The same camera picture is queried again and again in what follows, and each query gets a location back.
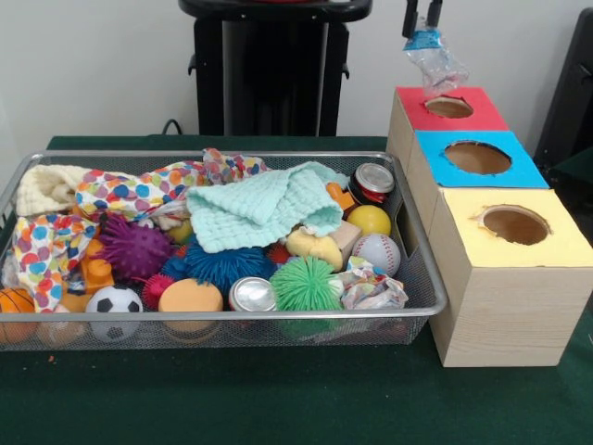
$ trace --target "polka dot fabric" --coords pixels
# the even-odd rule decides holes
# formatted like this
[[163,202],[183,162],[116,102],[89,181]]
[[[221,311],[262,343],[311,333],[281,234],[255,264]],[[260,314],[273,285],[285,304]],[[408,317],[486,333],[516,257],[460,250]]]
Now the polka dot fabric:
[[62,298],[63,277],[80,262],[95,224],[80,216],[20,217],[13,234],[20,283],[33,296],[36,312],[53,312]]
[[208,148],[203,162],[176,162],[138,177],[87,172],[76,191],[76,203],[93,221],[106,210],[127,221],[140,221],[164,204],[185,199],[191,186],[234,183],[267,170],[262,159],[225,156]]

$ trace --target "green tablecloth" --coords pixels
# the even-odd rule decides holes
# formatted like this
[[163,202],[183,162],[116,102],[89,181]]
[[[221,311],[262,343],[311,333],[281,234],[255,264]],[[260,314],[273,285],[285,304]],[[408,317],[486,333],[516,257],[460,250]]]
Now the green tablecloth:
[[[50,144],[132,146],[380,150],[385,140]],[[593,443],[592,337],[586,311],[560,366],[523,369],[443,369],[428,328],[409,347],[3,353],[0,443]]]

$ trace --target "white wall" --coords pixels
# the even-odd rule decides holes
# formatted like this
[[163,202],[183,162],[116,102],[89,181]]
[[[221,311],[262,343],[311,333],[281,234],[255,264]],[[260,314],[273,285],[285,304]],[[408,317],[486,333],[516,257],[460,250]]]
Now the white wall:
[[[422,11],[428,0],[424,0]],[[533,150],[580,10],[590,0],[446,0],[441,28]],[[350,25],[340,134],[387,133],[393,87],[419,84],[401,47],[404,0]],[[0,181],[54,134],[197,131],[193,19],[176,0],[0,0]]]

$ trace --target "baseball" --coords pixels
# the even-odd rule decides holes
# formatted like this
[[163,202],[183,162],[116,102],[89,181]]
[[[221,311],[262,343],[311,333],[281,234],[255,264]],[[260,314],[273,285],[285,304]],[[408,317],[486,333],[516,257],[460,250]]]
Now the baseball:
[[389,276],[396,274],[401,262],[397,244],[387,235],[370,234],[363,236],[354,245],[352,255],[364,258],[373,266],[383,269]]

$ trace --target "circular hole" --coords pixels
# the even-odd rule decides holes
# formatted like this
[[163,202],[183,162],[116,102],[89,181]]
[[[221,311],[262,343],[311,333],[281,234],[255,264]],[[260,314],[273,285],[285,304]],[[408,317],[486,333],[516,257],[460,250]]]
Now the circular hole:
[[518,206],[490,208],[484,216],[484,225],[510,243],[533,246],[546,239],[549,228],[537,213]]
[[495,146],[482,142],[458,142],[448,146],[445,155],[448,160],[468,173],[497,174],[511,167],[509,156]]
[[442,95],[425,102],[430,113],[441,118],[463,119],[473,115],[473,108],[463,99]]

